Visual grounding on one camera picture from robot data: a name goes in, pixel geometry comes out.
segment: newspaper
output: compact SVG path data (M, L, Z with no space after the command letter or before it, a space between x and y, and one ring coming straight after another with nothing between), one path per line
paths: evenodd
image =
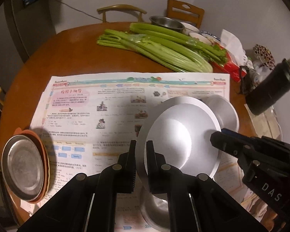
M50 188L36 206L22 201L30 214L45 204L73 176L93 175L117 162L136 139L150 109L176 96L229 100L229 74L102 73L52 77L43 92L30 129L39 134L50 159ZM214 177L237 201L243 190L236 158L223 154ZM115 231L155 231L142 218L137 179L133 194L117 198Z

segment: metal lid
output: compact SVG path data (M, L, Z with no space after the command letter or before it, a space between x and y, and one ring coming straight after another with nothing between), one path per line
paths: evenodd
M2 153L2 174L12 192L25 201L34 200L44 180L43 163L36 145L24 135L15 135Z

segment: white tissue paper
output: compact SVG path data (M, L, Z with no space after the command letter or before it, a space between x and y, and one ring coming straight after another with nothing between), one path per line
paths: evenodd
M222 30L220 45L226 48L234 56L238 66L245 65L247 57L245 56L245 51L243 50L240 40L235 35L226 30Z

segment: aluminum bowl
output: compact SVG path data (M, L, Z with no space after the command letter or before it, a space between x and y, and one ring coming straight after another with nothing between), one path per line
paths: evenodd
M149 18L153 25L161 26L176 32L182 32L185 28L180 22L167 17L152 16Z

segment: wooden table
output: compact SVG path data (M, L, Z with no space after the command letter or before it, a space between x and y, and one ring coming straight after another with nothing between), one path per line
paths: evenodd
M102 23L60 32L44 43L23 65L6 97L0 121L0 158L15 129L29 127L40 96L51 76L104 72L171 72L168 68L134 52L96 44L104 29L126 31L128 22ZM254 136L254 128L239 95L239 84L231 80L230 101L236 109L239 133ZM20 224L29 218L20 199L10 190Z

